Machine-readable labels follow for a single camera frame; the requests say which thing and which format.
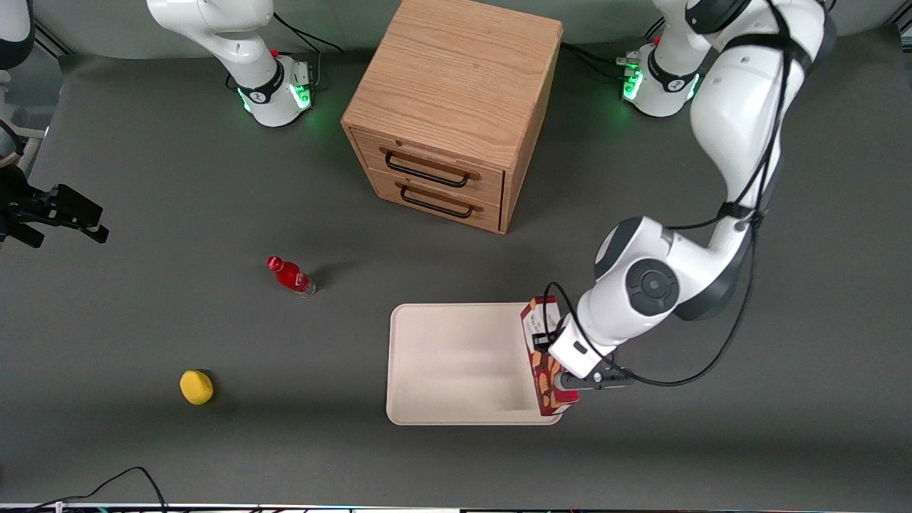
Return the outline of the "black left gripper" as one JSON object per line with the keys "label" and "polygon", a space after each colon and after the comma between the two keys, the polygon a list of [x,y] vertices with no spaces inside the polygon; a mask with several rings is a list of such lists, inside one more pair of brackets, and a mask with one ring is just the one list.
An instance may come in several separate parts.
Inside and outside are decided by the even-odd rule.
{"label": "black left gripper", "polygon": [[[530,336],[531,351],[549,351],[559,337],[558,332],[540,332]],[[577,379],[577,390],[609,390],[635,384],[636,381],[624,371],[615,369],[609,364],[600,363],[584,378]]]}

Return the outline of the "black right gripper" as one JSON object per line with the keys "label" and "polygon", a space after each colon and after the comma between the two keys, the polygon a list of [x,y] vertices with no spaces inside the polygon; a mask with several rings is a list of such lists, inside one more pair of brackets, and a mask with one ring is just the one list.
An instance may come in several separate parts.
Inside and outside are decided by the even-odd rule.
{"label": "black right gripper", "polygon": [[104,244],[110,230],[100,223],[103,208],[68,185],[59,184],[43,191],[27,182],[17,166],[1,169],[1,225],[6,236],[39,248],[45,234],[29,224],[42,223],[67,227]]}

